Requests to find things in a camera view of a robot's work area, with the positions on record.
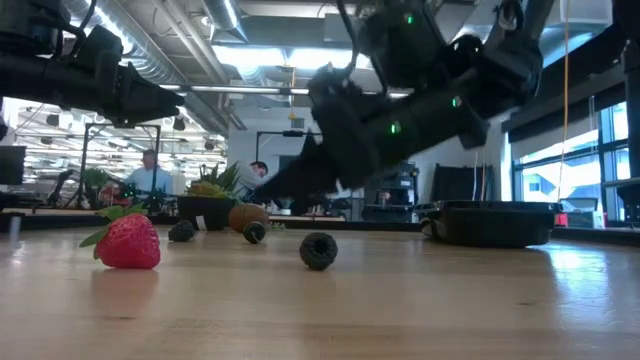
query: strawberry leaf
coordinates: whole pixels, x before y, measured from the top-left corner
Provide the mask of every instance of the strawberry leaf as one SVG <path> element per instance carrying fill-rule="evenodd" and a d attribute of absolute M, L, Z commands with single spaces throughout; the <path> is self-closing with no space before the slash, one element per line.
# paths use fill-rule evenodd
<path fill-rule="evenodd" d="M 131 214 L 144 214 L 145 211 L 142 208 L 143 206 L 144 204 L 138 204 L 128 208 L 127 210 L 124 211 L 124 216 L 131 215 Z"/>
<path fill-rule="evenodd" d="M 98 242 L 100 242 L 100 240 L 102 240 L 102 238 L 105 235 L 107 235 L 107 231 L 109 231 L 109 227 L 105 226 L 104 228 L 100 229 L 97 233 L 84 239 L 84 241 L 80 243 L 80 247 L 87 247 L 87 246 L 97 244 Z"/>
<path fill-rule="evenodd" d="M 122 206 L 111 206 L 100 210 L 99 213 L 104 217 L 108 217 L 109 220 L 114 221 L 124 215 L 124 209 L 122 209 Z"/>

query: black bowl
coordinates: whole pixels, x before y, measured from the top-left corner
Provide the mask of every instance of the black bowl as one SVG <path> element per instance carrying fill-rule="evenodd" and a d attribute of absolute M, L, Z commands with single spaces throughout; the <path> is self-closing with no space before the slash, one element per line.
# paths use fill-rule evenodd
<path fill-rule="evenodd" d="M 218 199 L 204 196 L 178 196 L 180 218 L 189 220 L 196 230 L 222 230 L 229 226 L 229 212 L 236 205 L 232 199 Z M 206 229 L 198 226 L 202 217 Z"/>

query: strawberry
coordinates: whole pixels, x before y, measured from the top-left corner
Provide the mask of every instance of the strawberry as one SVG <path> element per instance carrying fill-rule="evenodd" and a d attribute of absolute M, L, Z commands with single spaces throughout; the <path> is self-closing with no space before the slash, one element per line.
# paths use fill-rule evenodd
<path fill-rule="evenodd" d="M 117 269 L 152 269 L 160 262 L 160 242 L 142 206 L 102 210 L 111 223 L 88 237 L 80 247 L 96 245 L 94 258 Z"/>

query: blackberry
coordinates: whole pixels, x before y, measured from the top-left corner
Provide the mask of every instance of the blackberry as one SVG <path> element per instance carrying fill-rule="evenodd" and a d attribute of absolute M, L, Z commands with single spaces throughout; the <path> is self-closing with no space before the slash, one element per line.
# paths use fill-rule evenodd
<path fill-rule="evenodd" d="M 187 242 L 196 234 L 193 224 L 189 220 L 181 220 L 169 230 L 169 240 Z"/>
<path fill-rule="evenodd" d="M 307 235 L 300 244 L 300 258 L 314 271 L 323 271 L 333 264 L 338 255 L 338 244 L 325 233 Z"/>
<path fill-rule="evenodd" d="M 267 228 L 260 222 L 252 221 L 245 226 L 242 234 L 248 242 L 258 244 L 267 235 Z"/>

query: computer screen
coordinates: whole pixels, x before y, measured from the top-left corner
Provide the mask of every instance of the computer screen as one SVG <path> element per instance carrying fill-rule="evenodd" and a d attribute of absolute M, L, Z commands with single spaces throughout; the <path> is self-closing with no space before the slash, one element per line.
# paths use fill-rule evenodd
<path fill-rule="evenodd" d="M 0 146 L 0 185 L 21 185 L 24 176 L 25 146 Z"/>

